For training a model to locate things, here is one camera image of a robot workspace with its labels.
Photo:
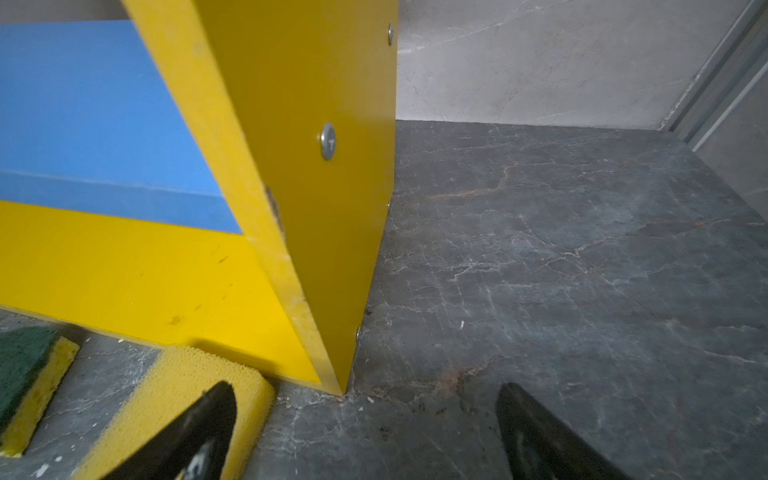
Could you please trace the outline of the dark green wavy sponge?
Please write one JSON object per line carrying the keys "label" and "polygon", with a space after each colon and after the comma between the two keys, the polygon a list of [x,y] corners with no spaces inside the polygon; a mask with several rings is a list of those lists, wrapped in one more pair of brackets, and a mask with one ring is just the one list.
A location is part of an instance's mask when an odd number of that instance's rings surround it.
{"label": "dark green wavy sponge", "polygon": [[1,334],[1,455],[21,457],[80,346],[48,327]]}

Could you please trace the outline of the blue lower shelf board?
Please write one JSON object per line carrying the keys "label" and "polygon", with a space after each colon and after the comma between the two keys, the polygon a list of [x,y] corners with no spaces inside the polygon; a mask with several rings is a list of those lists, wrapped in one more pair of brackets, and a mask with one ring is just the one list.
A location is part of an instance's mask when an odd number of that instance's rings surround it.
{"label": "blue lower shelf board", "polygon": [[128,20],[2,26],[1,197],[239,229]]}

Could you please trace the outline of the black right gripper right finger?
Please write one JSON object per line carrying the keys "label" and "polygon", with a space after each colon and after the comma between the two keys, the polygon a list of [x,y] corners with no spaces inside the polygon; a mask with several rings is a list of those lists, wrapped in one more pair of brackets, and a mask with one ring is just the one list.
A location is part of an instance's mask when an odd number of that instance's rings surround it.
{"label": "black right gripper right finger", "polygon": [[501,386],[495,412],[515,479],[629,477],[516,383]]}

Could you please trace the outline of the yellow rectangular sponge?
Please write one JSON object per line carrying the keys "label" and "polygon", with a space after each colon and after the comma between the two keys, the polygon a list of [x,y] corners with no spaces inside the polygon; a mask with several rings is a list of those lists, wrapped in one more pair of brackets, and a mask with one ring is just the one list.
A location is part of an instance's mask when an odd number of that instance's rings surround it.
{"label": "yellow rectangular sponge", "polygon": [[71,477],[106,475],[220,381],[232,385],[237,403],[222,477],[241,478],[273,406],[275,389],[253,368],[188,346],[162,351]]}

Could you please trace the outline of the yellow shelf unit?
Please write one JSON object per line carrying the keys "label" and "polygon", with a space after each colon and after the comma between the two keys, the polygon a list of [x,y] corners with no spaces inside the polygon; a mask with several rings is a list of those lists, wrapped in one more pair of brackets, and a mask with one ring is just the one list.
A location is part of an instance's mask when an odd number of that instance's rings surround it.
{"label": "yellow shelf unit", "polygon": [[341,394],[394,185],[394,1],[128,1],[237,224],[1,197],[1,305]]}

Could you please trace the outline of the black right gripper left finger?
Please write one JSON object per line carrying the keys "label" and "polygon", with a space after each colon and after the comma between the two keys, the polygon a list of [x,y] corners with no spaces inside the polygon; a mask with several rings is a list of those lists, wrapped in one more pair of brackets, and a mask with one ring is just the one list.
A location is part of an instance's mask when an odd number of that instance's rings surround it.
{"label": "black right gripper left finger", "polygon": [[233,386],[220,381],[107,479],[220,479],[237,419]]}

